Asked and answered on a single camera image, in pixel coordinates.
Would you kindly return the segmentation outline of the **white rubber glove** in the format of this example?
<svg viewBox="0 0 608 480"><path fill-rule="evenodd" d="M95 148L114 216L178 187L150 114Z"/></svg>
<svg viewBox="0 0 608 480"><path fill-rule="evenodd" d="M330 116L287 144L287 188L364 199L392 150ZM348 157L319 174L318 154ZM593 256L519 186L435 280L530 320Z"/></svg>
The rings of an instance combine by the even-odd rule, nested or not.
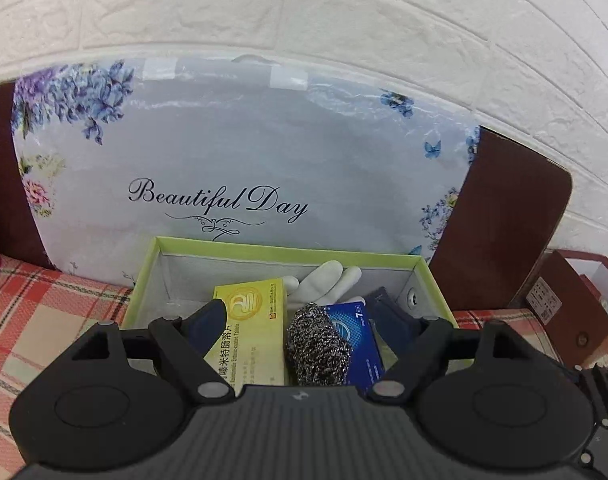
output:
<svg viewBox="0 0 608 480"><path fill-rule="evenodd" d="M288 275L282 278L287 293L287 309L294 311L306 304L330 306L337 304L360 280L358 266L344 268L339 261L330 260L299 280Z"/></svg>

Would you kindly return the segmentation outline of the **blue box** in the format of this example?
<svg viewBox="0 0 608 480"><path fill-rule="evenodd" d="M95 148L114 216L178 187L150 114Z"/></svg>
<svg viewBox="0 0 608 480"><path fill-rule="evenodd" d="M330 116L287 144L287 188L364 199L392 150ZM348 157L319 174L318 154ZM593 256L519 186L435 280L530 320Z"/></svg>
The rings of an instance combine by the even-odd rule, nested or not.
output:
<svg viewBox="0 0 608 480"><path fill-rule="evenodd" d="M336 332L352 348L345 383L365 392L384 375L384 367L366 306L361 301L325 306Z"/></svg>

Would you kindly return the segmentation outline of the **floral Beautiful Day pillow bag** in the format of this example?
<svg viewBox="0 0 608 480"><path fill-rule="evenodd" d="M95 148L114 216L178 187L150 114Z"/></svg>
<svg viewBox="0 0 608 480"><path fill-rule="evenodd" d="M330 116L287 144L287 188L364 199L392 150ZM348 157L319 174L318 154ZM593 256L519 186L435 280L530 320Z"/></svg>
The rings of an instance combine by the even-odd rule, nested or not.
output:
<svg viewBox="0 0 608 480"><path fill-rule="evenodd" d="M156 236L431 258L480 140L416 96L195 58L45 68L10 125L48 259L122 284Z"/></svg>

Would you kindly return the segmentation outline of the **steel wool scrubber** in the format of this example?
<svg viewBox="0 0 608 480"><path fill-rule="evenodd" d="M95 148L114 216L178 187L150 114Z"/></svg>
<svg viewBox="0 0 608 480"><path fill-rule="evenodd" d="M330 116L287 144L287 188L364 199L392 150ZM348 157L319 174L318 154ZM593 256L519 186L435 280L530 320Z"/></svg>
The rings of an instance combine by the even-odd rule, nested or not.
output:
<svg viewBox="0 0 608 480"><path fill-rule="evenodd" d="M336 331L323 307L306 304L287 326L284 352L297 385L335 387L345 384L353 348Z"/></svg>

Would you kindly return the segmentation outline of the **brown cardboard shoe box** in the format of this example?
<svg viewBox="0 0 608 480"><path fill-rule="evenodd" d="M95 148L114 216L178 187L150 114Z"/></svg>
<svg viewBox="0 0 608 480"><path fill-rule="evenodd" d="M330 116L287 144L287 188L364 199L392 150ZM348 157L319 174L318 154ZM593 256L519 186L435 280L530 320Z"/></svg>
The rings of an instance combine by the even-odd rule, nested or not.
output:
<svg viewBox="0 0 608 480"><path fill-rule="evenodd" d="M540 256L512 308L527 308L567 366L589 366L608 353L608 258L548 249Z"/></svg>

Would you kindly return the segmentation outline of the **lime green cardboard box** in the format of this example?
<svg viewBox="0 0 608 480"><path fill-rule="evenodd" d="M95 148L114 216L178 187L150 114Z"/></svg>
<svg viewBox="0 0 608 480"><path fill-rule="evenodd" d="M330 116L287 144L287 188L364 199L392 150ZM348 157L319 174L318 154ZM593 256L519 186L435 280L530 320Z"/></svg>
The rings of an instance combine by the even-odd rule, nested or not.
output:
<svg viewBox="0 0 608 480"><path fill-rule="evenodd" d="M206 388L366 391L430 322L453 319L417 256L155 237L124 324L179 330Z"/></svg>

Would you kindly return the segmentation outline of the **yellow white medicine box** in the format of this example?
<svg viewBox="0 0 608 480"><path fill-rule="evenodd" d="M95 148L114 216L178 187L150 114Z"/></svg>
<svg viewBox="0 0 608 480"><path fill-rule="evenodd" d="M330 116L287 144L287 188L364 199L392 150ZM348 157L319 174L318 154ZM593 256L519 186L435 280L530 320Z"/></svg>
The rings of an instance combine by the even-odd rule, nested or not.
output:
<svg viewBox="0 0 608 480"><path fill-rule="evenodd" d="M246 385L283 386L286 291L280 278L219 285L215 299L226 306L223 333L205 361L236 393Z"/></svg>

